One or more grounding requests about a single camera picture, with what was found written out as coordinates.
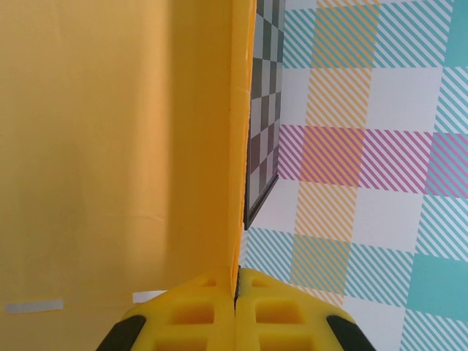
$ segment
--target teal square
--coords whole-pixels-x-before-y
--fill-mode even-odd
[[[416,254],[407,308],[468,322],[468,262]]]
[[[468,1],[455,0],[448,33],[445,67],[468,66]]]
[[[307,235],[294,235],[291,283],[344,294],[350,244]]]
[[[345,295],[404,307],[410,286],[412,258],[410,252],[353,244]]]
[[[382,4],[374,67],[440,67],[450,30],[453,0]]]
[[[312,68],[312,38],[315,31],[313,9],[284,13],[284,68]]]
[[[290,282],[293,234],[251,227],[247,237],[246,267]]]

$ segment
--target yellow wall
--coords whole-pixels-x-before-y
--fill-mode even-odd
[[[230,1],[0,2],[1,305],[63,299],[35,328],[68,328],[67,343],[89,335],[70,317],[84,306],[112,324],[133,292],[233,263],[250,72],[231,69],[250,70],[251,43],[231,39],[252,36],[252,13],[233,26]],[[0,348],[25,350],[18,330],[39,315],[0,315]]]

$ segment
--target white square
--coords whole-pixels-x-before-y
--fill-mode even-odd
[[[252,223],[253,227],[294,233],[299,181],[279,179]]]
[[[262,98],[252,99],[250,110],[250,135],[254,137],[261,131],[262,124]]]
[[[276,94],[270,94],[270,106],[268,107],[268,125],[275,123]]]
[[[415,253],[423,194],[359,188],[352,242]]]
[[[263,17],[270,23],[273,20],[273,0],[264,0]]]
[[[342,308],[351,314],[376,350],[400,350],[404,307],[345,296]]]
[[[282,72],[282,124],[306,125],[309,69],[283,69]]]
[[[286,0],[286,10],[315,9],[317,0]]]
[[[278,29],[275,26],[271,26],[270,60],[272,60],[272,62],[278,61]]]
[[[260,132],[260,164],[268,155],[268,128]]]
[[[259,14],[255,18],[254,57],[263,57],[263,18]]]
[[[262,60],[262,96],[270,95],[270,61]]]
[[[374,68],[368,129],[433,132],[442,67]]]
[[[251,208],[260,193],[260,167],[252,172],[249,181],[249,208]]]

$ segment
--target plaid patterned wall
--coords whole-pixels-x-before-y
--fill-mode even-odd
[[[280,180],[244,264],[378,350],[468,350],[468,1],[286,10]]]
[[[251,210],[278,174],[279,117],[284,42],[284,0],[259,0],[255,19],[249,179]]]

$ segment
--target white label strip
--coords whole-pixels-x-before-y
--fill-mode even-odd
[[[151,300],[161,294],[164,294],[167,290],[155,290],[155,291],[141,291],[133,293],[133,303],[143,303]]]
[[[64,309],[63,300],[7,303],[5,305],[5,312],[7,314],[58,311],[62,309]]]

